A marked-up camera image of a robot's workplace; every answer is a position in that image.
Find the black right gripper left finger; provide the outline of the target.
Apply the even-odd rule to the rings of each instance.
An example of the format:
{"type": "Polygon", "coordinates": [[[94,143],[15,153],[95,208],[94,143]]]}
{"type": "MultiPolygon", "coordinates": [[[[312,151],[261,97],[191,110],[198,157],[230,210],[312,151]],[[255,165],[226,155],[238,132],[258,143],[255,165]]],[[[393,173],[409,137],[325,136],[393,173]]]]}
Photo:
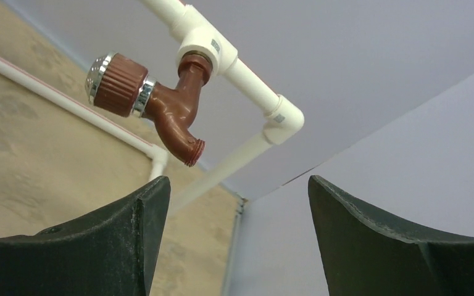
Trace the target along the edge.
{"type": "Polygon", "coordinates": [[[169,202],[160,176],[33,236],[0,238],[0,295],[148,295],[169,202]]]}

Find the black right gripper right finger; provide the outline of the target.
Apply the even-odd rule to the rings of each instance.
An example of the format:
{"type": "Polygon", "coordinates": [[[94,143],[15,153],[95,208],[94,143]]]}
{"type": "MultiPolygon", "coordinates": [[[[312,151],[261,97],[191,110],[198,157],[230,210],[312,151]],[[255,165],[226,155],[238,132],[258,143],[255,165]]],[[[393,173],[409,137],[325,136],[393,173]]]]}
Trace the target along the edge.
{"type": "Polygon", "coordinates": [[[474,295],[474,237],[405,220],[317,175],[308,196],[330,295],[474,295]]]}

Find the brown copper faucet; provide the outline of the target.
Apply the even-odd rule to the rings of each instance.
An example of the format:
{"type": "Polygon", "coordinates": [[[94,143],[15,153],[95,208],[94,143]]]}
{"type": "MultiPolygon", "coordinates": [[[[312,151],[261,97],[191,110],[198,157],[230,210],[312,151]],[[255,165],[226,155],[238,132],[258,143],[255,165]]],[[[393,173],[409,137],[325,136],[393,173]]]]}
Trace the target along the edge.
{"type": "Polygon", "coordinates": [[[211,74],[212,62],[205,55],[188,52],[180,59],[177,85],[168,88],[145,66],[110,52],[91,64],[85,89],[95,107],[120,117],[133,115],[152,121],[168,151],[192,167],[206,143],[194,137],[189,127],[198,112],[201,89],[211,74]]]}

